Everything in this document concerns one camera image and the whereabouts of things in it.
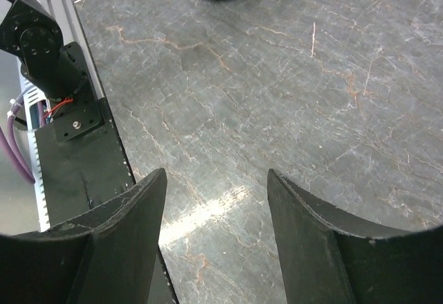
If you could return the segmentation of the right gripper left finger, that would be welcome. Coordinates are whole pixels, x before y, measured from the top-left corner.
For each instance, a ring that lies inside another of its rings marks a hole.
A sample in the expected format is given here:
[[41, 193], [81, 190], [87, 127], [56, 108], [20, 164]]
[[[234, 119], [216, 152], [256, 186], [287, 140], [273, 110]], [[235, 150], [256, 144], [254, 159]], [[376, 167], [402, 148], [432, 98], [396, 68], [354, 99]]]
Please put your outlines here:
[[167, 190], [159, 168], [44, 232], [1, 236], [2, 303], [147, 303]]

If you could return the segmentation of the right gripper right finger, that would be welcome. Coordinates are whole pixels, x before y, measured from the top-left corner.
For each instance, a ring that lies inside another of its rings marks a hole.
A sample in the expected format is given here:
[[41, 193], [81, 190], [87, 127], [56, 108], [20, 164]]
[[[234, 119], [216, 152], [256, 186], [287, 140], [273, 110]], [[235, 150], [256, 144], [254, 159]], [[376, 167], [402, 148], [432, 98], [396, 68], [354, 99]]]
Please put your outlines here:
[[442, 302], [441, 226], [365, 220], [274, 169], [267, 195], [288, 303]]

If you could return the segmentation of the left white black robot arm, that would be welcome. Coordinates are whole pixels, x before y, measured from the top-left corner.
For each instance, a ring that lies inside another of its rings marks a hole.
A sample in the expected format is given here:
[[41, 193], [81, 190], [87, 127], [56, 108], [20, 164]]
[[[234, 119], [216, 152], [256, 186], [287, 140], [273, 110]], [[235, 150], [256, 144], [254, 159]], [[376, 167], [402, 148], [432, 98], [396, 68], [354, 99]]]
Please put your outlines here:
[[52, 100], [86, 93], [87, 72], [64, 44], [55, 19], [37, 0], [10, 3], [1, 22], [1, 50], [18, 57], [21, 74]]

